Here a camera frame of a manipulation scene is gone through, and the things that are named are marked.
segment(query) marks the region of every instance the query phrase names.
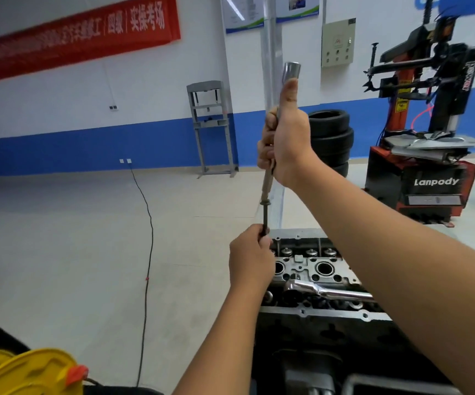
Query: stacked tires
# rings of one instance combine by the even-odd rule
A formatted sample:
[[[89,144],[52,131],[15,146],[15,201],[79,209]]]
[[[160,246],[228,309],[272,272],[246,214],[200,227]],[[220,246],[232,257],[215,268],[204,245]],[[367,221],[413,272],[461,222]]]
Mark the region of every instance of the stacked tires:
[[[349,171],[349,156],[354,131],[349,127],[349,114],[340,109],[326,109],[308,114],[311,123],[311,146],[316,155],[343,177]]]

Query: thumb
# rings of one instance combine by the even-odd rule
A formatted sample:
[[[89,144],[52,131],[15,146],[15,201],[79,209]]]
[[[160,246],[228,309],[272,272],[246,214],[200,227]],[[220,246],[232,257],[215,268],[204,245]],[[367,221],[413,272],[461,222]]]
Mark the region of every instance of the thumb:
[[[272,240],[268,235],[261,237],[260,248],[262,250],[268,250],[270,248],[270,244],[272,244]]]
[[[298,79],[289,79],[285,82],[280,94],[280,108],[297,109],[298,108]]]

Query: electrical control box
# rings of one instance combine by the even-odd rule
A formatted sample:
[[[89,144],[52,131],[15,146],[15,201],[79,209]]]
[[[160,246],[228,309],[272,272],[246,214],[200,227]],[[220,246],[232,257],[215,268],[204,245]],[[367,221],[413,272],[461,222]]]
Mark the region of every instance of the electrical control box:
[[[355,27],[356,18],[323,25],[322,68],[352,63]]]

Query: tire changer machine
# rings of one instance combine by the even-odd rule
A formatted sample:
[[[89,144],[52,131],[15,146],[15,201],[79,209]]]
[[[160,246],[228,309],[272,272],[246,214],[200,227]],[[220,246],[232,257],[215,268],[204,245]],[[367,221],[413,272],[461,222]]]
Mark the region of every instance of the tire changer machine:
[[[448,43],[456,18],[429,23],[430,1],[423,24],[382,54],[382,65],[374,66],[373,46],[366,91],[389,98],[390,109],[371,147],[365,190],[412,219],[449,225],[475,178],[475,165],[460,160],[475,139],[456,134],[475,47]],[[423,80],[426,67],[436,73]],[[383,72],[396,73],[375,88],[372,77]],[[433,99],[427,132],[406,130],[409,100]],[[276,270],[257,321],[252,372],[258,394],[460,393],[365,291],[322,230],[277,229],[271,237]]]

